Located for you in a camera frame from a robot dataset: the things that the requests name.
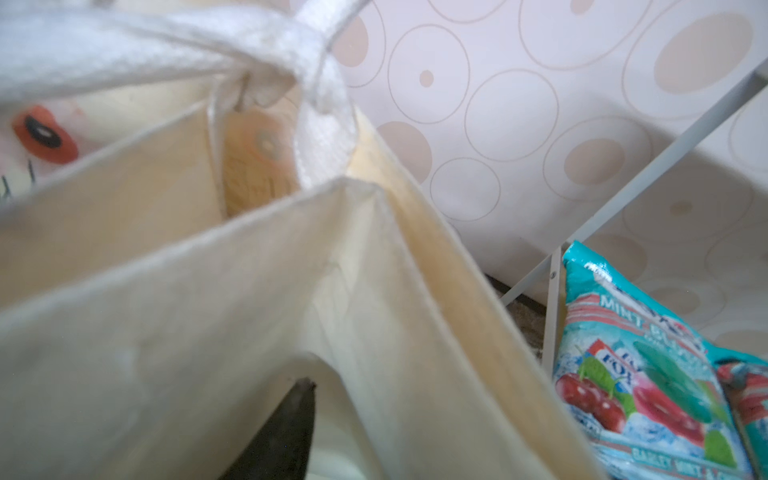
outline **metal rack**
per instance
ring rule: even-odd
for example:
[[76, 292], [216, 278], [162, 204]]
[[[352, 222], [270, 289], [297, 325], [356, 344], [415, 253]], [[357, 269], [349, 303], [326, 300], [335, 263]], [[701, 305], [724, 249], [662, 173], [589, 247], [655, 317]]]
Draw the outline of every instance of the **metal rack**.
[[752, 97], [768, 84], [768, 59], [752, 70], [736, 86], [730, 89], [715, 105], [704, 112], [669, 147], [665, 148], [639, 174], [624, 185], [592, 217], [584, 222], [568, 239], [547, 255], [533, 270], [517, 282], [504, 296], [502, 302], [508, 305], [519, 297], [536, 280], [549, 272], [547, 315], [544, 329], [544, 350], [541, 364], [548, 373], [554, 368], [554, 356], [561, 334], [561, 270], [562, 253], [571, 243], [583, 242], [598, 231], [614, 215], [621, 212], [632, 200], [655, 182], [661, 175], [688, 155], [704, 138], [709, 136], [724, 121], [735, 114]]

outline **candy bag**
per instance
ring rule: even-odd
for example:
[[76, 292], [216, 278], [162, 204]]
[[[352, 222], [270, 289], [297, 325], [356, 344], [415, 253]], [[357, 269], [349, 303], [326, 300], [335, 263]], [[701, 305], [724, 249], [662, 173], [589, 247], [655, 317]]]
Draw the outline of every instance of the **candy bag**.
[[757, 478], [768, 478], [768, 366], [729, 362], [717, 369]]
[[711, 345], [581, 243], [564, 264], [568, 314], [555, 389], [608, 473], [754, 478]]

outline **fabric strap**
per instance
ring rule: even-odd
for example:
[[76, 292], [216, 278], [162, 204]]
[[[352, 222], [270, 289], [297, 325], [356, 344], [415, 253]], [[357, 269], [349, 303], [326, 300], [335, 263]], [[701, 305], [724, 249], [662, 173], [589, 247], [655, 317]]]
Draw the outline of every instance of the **fabric strap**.
[[[255, 5], [166, 16], [100, 8], [6, 15], [0, 19], [0, 109], [223, 74], [209, 109], [218, 124], [222, 109], [233, 106], [233, 96], [226, 96], [232, 88], [247, 88], [266, 106], [295, 79], [303, 91], [294, 138], [296, 172], [302, 187], [312, 187], [342, 175], [356, 146], [353, 106], [328, 50], [364, 4], [309, 0], [295, 18]], [[220, 142], [212, 140], [217, 150]]]

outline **red cherry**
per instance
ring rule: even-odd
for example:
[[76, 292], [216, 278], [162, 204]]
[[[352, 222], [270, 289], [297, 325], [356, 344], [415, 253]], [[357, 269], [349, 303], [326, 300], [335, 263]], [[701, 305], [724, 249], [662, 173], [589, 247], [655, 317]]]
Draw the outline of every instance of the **red cherry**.
[[693, 444], [703, 446], [704, 433], [701, 424], [692, 419], [656, 386], [636, 386], [632, 394], [638, 412], [666, 426], [675, 435], [683, 436]]
[[621, 403], [616, 398], [603, 398], [592, 412], [595, 419], [600, 422], [604, 429], [612, 432], [621, 433], [627, 424], [627, 416]]
[[732, 368], [732, 363], [717, 367], [717, 379], [720, 380], [721, 383], [730, 383], [733, 379], [733, 373], [731, 373]]
[[599, 400], [593, 385], [594, 383], [591, 386], [583, 383], [575, 373], [566, 373], [554, 384], [554, 389], [568, 405], [573, 405], [585, 413], [592, 413]]
[[752, 395], [741, 397], [737, 403], [741, 421], [747, 424], [766, 416], [766, 411], [768, 411], [768, 409], [765, 405], [767, 402], [768, 394], [766, 393], [754, 393]]
[[586, 377], [581, 379], [581, 385], [592, 393], [592, 399], [594, 400], [595, 407], [604, 397], [607, 396], [607, 393], [603, 392], [599, 386], [595, 385], [594, 382]]

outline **circle pattern wallpaper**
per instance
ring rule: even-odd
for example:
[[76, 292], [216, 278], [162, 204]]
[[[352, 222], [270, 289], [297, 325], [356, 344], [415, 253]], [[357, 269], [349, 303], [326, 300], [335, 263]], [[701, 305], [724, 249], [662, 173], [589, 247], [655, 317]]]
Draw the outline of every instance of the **circle pattern wallpaper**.
[[[291, 15], [305, 0], [251, 2]], [[768, 2], [373, 0], [329, 52], [469, 253], [513, 285], [768, 58]], [[31, 106], [37, 123], [0, 130], [0, 198], [207, 89]], [[768, 359], [767, 132], [765, 90], [585, 243], [708, 338]], [[257, 140], [266, 156], [288, 145]]]

